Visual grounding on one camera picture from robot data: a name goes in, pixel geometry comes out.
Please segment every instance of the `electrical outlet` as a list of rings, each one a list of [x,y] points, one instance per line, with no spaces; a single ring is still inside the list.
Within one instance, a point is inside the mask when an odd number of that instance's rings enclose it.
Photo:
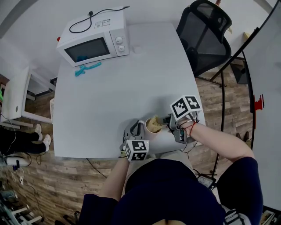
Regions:
[[[23,177],[20,177],[19,181],[23,185]]]

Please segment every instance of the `red string bracelet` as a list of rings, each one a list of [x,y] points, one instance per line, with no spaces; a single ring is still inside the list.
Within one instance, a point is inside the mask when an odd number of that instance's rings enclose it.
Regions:
[[[196,122],[193,123],[192,128],[191,128],[190,133],[189,133],[189,136],[191,136],[191,132],[192,132],[192,129],[193,129],[195,124],[196,124]]]

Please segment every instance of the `white chair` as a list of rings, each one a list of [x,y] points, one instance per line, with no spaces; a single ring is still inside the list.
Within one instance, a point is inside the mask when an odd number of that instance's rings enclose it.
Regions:
[[[45,122],[45,123],[52,123],[50,118],[38,116],[33,113],[25,111],[26,98],[35,100],[35,98],[33,96],[30,96],[27,94],[27,89],[28,89],[30,79],[55,91],[56,87],[53,84],[51,84],[45,78],[42,78],[36,72],[30,70],[29,67],[26,67],[22,71],[21,74],[14,76],[6,84],[5,92],[3,95],[0,125],[9,126],[8,121],[7,121],[9,119],[11,121],[11,123],[13,123],[15,125],[33,127],[33,124],[14,120],[14,119],[17,119],[20,117],[26,117],[26,118],[29,118],[32,120],[37,120],[37,121],[41,121],[41,122]]]

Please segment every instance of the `white wall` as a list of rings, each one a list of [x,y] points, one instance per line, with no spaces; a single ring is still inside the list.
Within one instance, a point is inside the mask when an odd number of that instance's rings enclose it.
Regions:
[[[8,52],[0,51],[0,63],[5,61],[18,69],[31,65],[38,68],[38,72],[46,78],[54,78],[61,58],[56,52],[56,39],[69,20],[91,10],[129,5],[131,7],[126,9],[128,24],[168,21],[177,27],[183,9],[192,2],[193,0],[38,0],[0,40],[0,48],[4,43],[9,46],[6,48]],[[227,31],[226,38],[235,53],[243,43],[243,32],[252,32],[260,26],[268,13],[254,0],[222,0],[220,6],[233,21],[233,34]],[[0,73],[10,78],[12,74],[6,74],[6,70],[0,67]]]
[[[267,2],[271,7],[274,7],[274,5],[276,4],[276,0],[267,0]]]
[[[0,24],[20,0],[0,0]]]

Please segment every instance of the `blue plastic tool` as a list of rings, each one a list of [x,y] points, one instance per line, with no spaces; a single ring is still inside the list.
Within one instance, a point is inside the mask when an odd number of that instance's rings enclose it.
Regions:
[[[80,70],[76,70],[75,71],[75,76],[79,76],[81,73],[85,73],[85,71],[84,70],[86,70],[86,69],[92,69],[92,68],[95,68],[95,67],[97,67],[97,66],[99,66],[99,65],[101,65],[101,62],[99,62],[99,63],[97,63],[97,64],[95,64],[95,65],[92,65],[92,66],[85,66],[85,65],[81,65],[80,66]]]

